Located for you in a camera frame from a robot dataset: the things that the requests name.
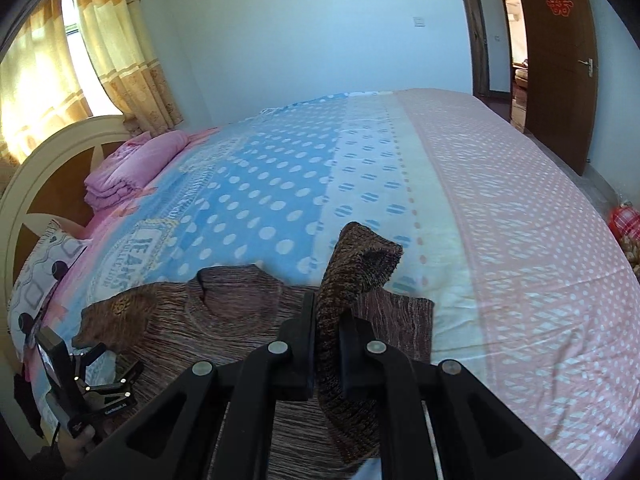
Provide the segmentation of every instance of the yellow curtain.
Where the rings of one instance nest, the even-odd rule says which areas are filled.
[[[105,92],[132,132],[159,135],[182,121],[143,24],[140,0],[74,0]]]
[[[90,116],[66,42],[62,0],[42,0],[0,61],[0,194],[36,146]]]

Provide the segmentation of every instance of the window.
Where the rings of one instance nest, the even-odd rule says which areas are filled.
[[[104,88],[95,75],[94,67],[84,46],[82,35],[78,29],[78,10],[73,0],[62,0],[62,19],[65,23],[66,41],[71,52],[71,61],[78,76],[80,88],[94,116],[121,115],[107,96]]]

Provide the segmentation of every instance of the headboard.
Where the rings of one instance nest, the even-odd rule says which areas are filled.
[[[92,117],[53,134],[18,168],[0,202],[0,304],[52,218],[79,236],[93,217],[84,202],[84,180],[131,135],[123,116]],[[20,364],[0,316],[0,349],[16,371]]]

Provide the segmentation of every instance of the blue polka dot bedsheet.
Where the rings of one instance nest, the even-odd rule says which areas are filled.
[[[350,221],[404,247],[386,288],[435,302],[434,362],[463,362],[582,478],[610,472],[640,427],[640,286],[574,184],[468,94],[338,94],[195,139],[94,231],[46,323],[70,346],[89,304],[210,266],[319,285]],[[90,382],[113,374],[107,354]]]

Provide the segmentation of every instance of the doorknob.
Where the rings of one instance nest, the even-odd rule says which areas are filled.
[[[589,58],[588,61],[578,60],[578,63],[582,63],[589,67],[589,77],[593,77],[593,59]]]

